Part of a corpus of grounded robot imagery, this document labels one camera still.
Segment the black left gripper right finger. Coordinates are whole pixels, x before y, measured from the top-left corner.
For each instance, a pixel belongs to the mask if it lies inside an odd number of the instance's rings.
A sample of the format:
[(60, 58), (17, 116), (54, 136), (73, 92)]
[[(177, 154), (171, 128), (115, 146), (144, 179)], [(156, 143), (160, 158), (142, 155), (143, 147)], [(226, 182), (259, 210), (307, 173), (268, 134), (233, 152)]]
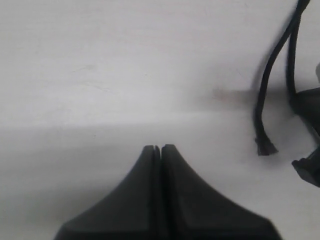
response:
[(280, 240), (273, 223), (205, 182), (173, 144), (161, 149), (161, 176), (175, 240)]

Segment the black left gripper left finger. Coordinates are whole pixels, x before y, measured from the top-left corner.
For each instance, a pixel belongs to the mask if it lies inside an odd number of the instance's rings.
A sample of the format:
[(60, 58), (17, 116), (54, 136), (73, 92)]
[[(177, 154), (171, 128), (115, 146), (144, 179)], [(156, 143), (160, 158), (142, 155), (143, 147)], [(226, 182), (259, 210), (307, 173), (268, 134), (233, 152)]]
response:
[(147, 145), (120, 184), (101, 201), (65, 222), (57, 240), (155, 240), (159, 148)]

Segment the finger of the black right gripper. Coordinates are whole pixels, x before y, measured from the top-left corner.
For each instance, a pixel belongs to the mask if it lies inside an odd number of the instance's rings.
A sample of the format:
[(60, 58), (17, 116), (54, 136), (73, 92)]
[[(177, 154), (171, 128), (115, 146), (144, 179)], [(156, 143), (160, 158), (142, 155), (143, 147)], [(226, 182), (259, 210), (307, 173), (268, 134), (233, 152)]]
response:
[(298, 92), (291, 100), (293, 111), (320, 135), (320, 88)]
[(302, 180), (320, 187), (320, 147), (317, 147), (307, 158), (294, 160), (291, 164)]

